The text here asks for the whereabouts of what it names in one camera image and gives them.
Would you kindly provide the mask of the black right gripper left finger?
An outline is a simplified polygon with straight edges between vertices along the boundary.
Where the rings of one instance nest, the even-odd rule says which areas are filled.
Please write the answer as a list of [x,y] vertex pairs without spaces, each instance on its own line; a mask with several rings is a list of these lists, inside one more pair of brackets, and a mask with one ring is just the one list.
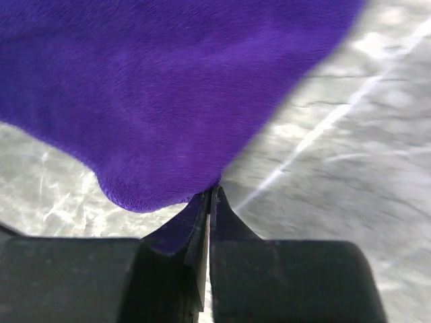
[[144,238],[32,237],[1,226],[2,322],[197,322],[210,192]]

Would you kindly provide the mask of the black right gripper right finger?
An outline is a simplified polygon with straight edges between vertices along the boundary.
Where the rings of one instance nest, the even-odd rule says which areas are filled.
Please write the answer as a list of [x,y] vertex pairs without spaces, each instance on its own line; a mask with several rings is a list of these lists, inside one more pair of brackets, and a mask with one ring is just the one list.
[[348,241],[264,240],[211,195],[209,273],[216,322],[386,322],[370,265]]

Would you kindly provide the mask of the purple towel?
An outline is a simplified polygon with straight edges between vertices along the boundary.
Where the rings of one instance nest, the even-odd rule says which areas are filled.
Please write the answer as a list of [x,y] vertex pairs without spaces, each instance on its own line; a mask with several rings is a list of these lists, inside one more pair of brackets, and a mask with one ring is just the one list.
[[150,212],[215,184],[363,1],[2,1],[1,120]]

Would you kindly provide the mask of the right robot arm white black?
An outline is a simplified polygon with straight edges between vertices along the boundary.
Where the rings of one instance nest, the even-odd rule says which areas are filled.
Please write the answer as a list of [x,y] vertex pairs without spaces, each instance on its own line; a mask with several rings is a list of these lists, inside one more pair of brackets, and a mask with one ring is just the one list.
[[1,227],[2,322],[386,322],[357,245],[264,240],[217,186],[144,238]]

